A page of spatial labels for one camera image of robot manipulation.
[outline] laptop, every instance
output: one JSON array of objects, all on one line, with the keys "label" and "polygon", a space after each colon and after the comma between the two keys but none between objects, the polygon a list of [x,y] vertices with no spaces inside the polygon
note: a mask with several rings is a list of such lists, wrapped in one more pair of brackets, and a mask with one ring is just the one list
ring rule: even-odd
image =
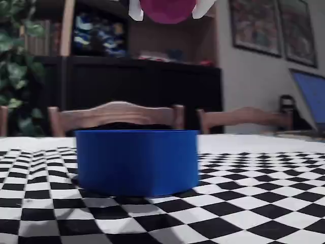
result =
[{"label": "laptop", "polygon": [[306,136],[325,136],[325,77],[289,69],[312,116],[316,130],[297,132]]}]

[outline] laptop screen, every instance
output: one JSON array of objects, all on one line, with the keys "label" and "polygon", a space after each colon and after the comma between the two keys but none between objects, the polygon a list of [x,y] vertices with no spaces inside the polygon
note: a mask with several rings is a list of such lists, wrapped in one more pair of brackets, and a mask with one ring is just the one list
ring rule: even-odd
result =
[{"label": "laptop screen", "polygon": [[325,78],[291,70],[292,76],[304,96],[314,121],[325,125]]}]

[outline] blue cylinder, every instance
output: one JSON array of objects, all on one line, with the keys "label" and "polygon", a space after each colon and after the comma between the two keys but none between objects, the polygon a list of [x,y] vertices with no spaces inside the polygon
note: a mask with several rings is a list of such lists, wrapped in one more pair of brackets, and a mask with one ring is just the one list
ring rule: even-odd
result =
[{"label": "blue cylinder", "polygon": [[154,197],[198,185],[197,131],[76,131],[78,181],[110,196]]}]

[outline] houseplant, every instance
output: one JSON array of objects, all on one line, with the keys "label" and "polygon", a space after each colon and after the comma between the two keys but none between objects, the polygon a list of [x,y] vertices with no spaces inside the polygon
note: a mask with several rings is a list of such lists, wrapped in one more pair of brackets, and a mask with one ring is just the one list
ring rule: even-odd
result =
[{"label": "houseplant", "polygon": [[45,71],[24,48],[19,30],[39,37],[43,28],[33,23],[36,0],[0,0],[0,105],[9,108],[9,136],[42,136],[38,108]]}]

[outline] wooden chair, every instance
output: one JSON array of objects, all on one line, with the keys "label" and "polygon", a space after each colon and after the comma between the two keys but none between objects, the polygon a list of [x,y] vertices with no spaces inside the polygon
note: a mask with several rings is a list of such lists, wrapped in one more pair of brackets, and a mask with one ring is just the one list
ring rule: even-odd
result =
[{"label": "wooden chair", "polygon": [[54,137],[64,137],[67,131],[92,128],[116,122],[137,125],[167,125],[184,129],[184,107],[148,108],[128,102],[110,102],[87,110],[59,112],[57,107],[48,108]]},{"label": "wooden chair", "polygon": [[0,107],[0,137],[7,136],[8,107]]},{"label": "wooden chair", "polygon": [[232,112],[204,112],[197,110],[203,134],[209,134],[214,126],[234,126],[239,124],[257,124],[264,126],[281,126],[291,130],[291,114],[269,113],[257,108],[244,107]]}]

